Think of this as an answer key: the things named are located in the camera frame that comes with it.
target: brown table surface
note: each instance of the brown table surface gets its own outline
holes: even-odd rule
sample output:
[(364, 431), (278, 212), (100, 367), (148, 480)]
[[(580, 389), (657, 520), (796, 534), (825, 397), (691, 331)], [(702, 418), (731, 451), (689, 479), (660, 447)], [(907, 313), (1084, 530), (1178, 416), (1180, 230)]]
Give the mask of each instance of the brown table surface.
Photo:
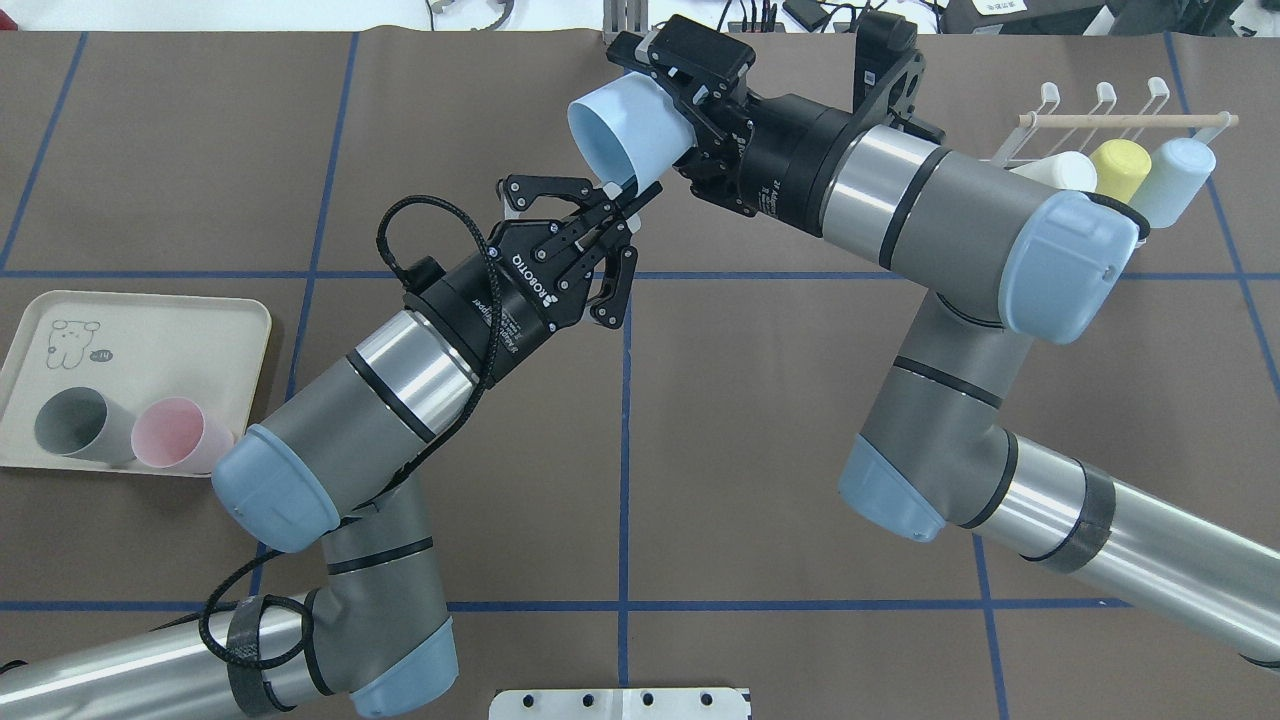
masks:
[[(847, 106), (847, 38), (751, 41), (755, 90)], [(979, 156), (1043, 81), (1064, 111), (1103, 79), (1135, 111), (1161, 76), (1170, 111), (1240, 114), (1211, 190), (1079, 342), (1037, 346), (1002, 421), (1280, 546), (1280, 41), (920, 45), (920, 115)], [(392, 201), (442, 195), (489, 227), (498, 178), (586, 173), (564, 108), (616, 74), (586, 31), (0, 33), (0, 342), (54, 288), (253, 297), (274, 318), (262, 418), (396, 310), (372, 243)], [(462, 676), (415, 717), (620, 683), (749, 687), (763, 719), (1277, 716), (1276, 678), (1225, 647), (840, 502), (923, 290), (664, 179), (626, 329), (557, 336), (420, 473)], [(429, 210), (393, 234), (447, 266), (471, 252)], [(255, 551), (206, 482), (32, 470), (0, 471), (0, 661), (146, 630)], [(312, 548), (261, 588), (323, 580)]]

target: bear drawing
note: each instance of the bear drawing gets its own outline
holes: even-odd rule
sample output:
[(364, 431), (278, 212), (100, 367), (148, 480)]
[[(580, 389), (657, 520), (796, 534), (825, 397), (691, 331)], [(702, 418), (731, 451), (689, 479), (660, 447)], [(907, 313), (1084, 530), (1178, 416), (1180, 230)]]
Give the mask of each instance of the bear drawing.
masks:
[(70, 370), (79, 365), (88, 343), (93, 342), (93, 332), (101, 327), (101, 323), (54, 320), (54, 329), (49, 333), (49, 357), (45, 365), (51, 370), (56, 368)]

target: yellow cup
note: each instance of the yellow cup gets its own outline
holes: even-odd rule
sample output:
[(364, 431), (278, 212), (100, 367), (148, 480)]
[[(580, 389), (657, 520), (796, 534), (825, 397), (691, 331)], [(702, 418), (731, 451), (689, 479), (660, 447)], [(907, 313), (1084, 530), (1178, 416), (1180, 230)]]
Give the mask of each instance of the yellow cup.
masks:
[(1098, 170), (1100, 195), (1128, 202), (1151, 173), (1151, 154), (1132, 140), (1108, 140), (1089, 155)]

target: white hook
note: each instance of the white hook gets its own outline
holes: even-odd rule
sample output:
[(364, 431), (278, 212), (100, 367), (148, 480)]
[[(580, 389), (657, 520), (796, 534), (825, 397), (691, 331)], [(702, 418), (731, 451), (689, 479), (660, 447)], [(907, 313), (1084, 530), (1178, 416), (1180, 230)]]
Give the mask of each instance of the white hook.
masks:
[(1231, 113), (1222, 110), (1217, 114), (1217, 117), (1222, 119), (1221, 124), (1201, 128), (1194, 136), (1192, 136), (1192, 140), (1198, 140), (1199, 142), (1208, 145), (1215, 137), (1221, 135), (1224, 129), (1231, 126)]
[[(1096, 115), (1098, 114), (1098, 110), (1102, 110), (1103, 115), (1110, 115), (1111, 110), (1114, 110), (1116, 106), (1116, 88), (1112, 87), (1110, 82), (1100, 82), (1098, 86), (1094, 88), (1094, 92), (1097, 92), (1098, 101), (1096, 105), (1093, 105), (1093, 109), (1085, 114)], [(1064, 135), (1061, 140), (1053, 143), (1053, 147), (1050, 147), (1048, 152), (1046, 152), (1044, 156), (1047, 158), (1050, 155), (1056, 154), (1057, 149), (1061, 147), (1064, 143), (1066, 143), (1066, 141), (1070, 140), (1071, 135), (1074, 135), (1075, 131), (1076, 128), (1066, 131), (1066, 135)], [(1089, 143), (1089, 140), (1093, 138), (1093, 133), (1096, 132), (1097, 128), (1089, 131), (1089, 135), (1084, 138), (1084, 142), (1080, 143), (1080, 152), (1084, 152), (1084, 147)]]
[(1046, 82), (1041, 85), (1041, 106), (1036, 108), (1037, 115), (1050, 115), (1053, 110), (1057, 110), (1057, 105), (1062, 101), (1062, 96), (1057, 92), (1057, 86), (1052, 82)]
[[(1152, 115), (1158, 115), (1160, 110), (1165, 108), (1165, 102), (1169, 102), (1169, 83), (1166, 83), (1164, 78), (1158, 77), (1147, 78), (1147, 92), (1151, 94), (1151, 99), (1148, 99), (1147, 104), (1142, 106), (1142, 110), (1138, 110), (1138, 114), (1146, 115), (1147, 110), (1151, 110)], [(1133, 128), (1133, 137), (1130, 140), (1137, 141), (1138, 136), (1142, 135), (1142, 131), (1143, 128)], [(1129, 131), (1126, 129), (1120, 133), (1120, 137), (1125, 137), (1128, 135)]]
[(991, 156), (991, 161), (1001, 168), (1009, 165), (1009, 160), (1011, 160), (1012, 156), (1016, 155), (1024, 145), (1027, 145), (1027, 141), (1036, 135), (1036, 117), (1041, 114), (1053, 114), (1053, 110), (1057, 109), (1061, 101), (1062, 96), (1059, 94), (1056, 85), (1052, 82), (1041, 83), (1041, 104), (1039, 108), (1036, 108), (1036, 111), (1032, 113), (1032, 126), (1029, 128), (1015, 127), (1014, 131), (1009, 133), (1009, 137), (1005, 138), (1005, 142), (1002, 142), (996, 150), (996, 154)]

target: light blue joint cap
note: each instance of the light blue joint cap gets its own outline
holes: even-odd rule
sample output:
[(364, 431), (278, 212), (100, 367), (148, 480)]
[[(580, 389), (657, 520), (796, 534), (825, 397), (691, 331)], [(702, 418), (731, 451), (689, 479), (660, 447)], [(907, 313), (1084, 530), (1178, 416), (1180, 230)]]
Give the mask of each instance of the light blue joint cap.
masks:
[(1138, 246), (1138, 225), (1079, 192), (1062, 191), (1032, 214), (1000, 277), (1000, 319), (1059, 345), (1093, 322)]
[(840, 475), (840, 497), (863, 518), (915, 542), (932, 542), (947, 524), (863, 436)]
[(372, 683), (351, 693), (361, 717), (389, 717), (422, 707), (444, 694), (458, 678), (453, 618), (431, 633)]
[(250, 425), (214, 468), (227, 511), (268, 547), (298, 552), (338, 527), (338, 509), (315, 474), (271, 430)]

